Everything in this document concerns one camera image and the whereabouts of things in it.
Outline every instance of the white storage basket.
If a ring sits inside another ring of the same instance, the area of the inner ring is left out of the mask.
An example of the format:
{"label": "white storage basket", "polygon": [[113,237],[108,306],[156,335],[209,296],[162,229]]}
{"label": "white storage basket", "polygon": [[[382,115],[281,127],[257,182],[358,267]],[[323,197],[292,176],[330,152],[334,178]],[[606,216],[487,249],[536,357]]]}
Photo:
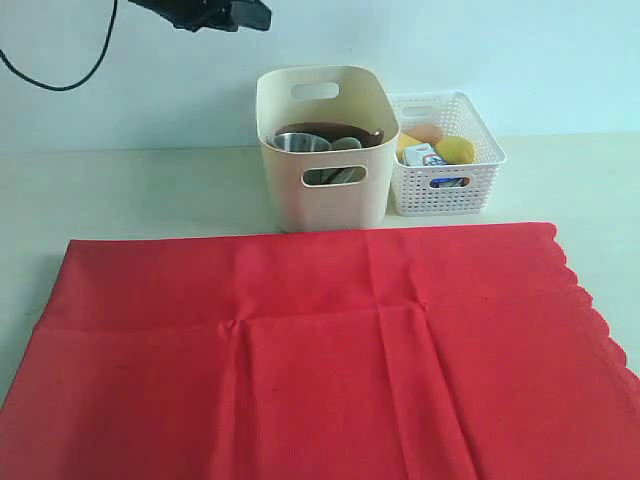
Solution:
{"label": "white storage basket", "polygon": [[[333,98],[300,99],[300,86],[337,84]],[[387,208],[399,126],[384,89],[373,73],[357,67],[302,67],[277,70],[258,81],[258,137],[267,183],[288,232],[368,228]],[[377,147],[335,152],[294,153],[267,142],[281,127],[300,122],[336,122],[369,132],[384,130]],[[307,170],[363,167],[364,178],[343,185],[307,185]]]}
{"label": "white storage basket", "polygon": [[[477,213],[487,204],[491,188],[506,155],[476,112],[460,92],[390,95],[389,100],[401,129],[433,123],[446,135],[460,135],[473,142],[476,161],[470,165],[407,167],[396,159],[391,181],[396,210],[400,215],[454,215]],[[434,188],[438,178],[469,178],[463,187]]]}

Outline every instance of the white mesh basket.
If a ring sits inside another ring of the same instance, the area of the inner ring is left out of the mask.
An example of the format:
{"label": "white mesh basket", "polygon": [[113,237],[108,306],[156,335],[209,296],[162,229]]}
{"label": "white mesh basket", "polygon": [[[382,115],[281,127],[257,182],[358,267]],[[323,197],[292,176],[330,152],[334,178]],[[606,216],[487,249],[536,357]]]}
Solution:
{"label": "white mesh basket", "polygon": [[[446,135],[460,135],[476,147],[471,165],[407,167],[396,159],[391,189],[396,210],[404,216],[477,213],[487,204],[498,168],[507,157],[478,115],[469,98],[460,92],[389,95],[403,131],[433,123]],[[469,178],[463,187],[434,188],[438,178]]]}

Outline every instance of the tabletop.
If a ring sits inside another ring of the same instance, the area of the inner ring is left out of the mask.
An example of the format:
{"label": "tabletop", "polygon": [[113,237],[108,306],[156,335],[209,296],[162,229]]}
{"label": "tabletop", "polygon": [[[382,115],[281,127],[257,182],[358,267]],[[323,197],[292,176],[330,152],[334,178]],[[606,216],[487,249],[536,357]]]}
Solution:
{"label": "tabletop", "polygon": [[[640,134],[499,139],[508,162],[477,215],[402,217],[383,228],[550,221],[579,282],[640,372]],[[0,157],[0,399],[70,239],[277,233],[257,148]]]}

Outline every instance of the red tablecloth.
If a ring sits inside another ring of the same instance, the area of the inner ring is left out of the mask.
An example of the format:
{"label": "red tablecloth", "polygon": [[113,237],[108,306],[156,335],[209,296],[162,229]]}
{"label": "red tablecloth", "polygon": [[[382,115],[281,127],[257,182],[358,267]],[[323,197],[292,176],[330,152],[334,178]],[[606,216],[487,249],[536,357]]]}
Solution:
{"label": "red tablecloth", "polygon": [[554,234],[74,241],[0,478],[638,479],[640,382]]}

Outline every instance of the basket handle hole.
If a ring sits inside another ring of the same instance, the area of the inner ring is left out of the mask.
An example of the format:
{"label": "basket handle hole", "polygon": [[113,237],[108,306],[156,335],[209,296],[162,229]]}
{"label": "basket handle hole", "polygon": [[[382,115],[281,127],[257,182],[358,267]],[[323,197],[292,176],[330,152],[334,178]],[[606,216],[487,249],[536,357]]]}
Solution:
{"label": "basket handle hole", "polygon": [[307,83],[291,87],[291,96],[296,100],[326,100],[340,95],[336,82]]}
{"label": "basket handle hole", "polygon": [[335,168],[311,168],[302,174],[307,187],[339,187],[362,182],[367,169],[359,165]]}
{"label": "basket handle hole", "polygon": [[471,179],[469,177],[446,177],[446,178],[434,178],[429,182],[431,188],[466,188],[471,185]]}
{"label": "basket handle hole", "polygon": [[433,115],[434,107],[407,107],[402,110],[402,115],[405,118],[413,118],[413,117],[429,117]]}

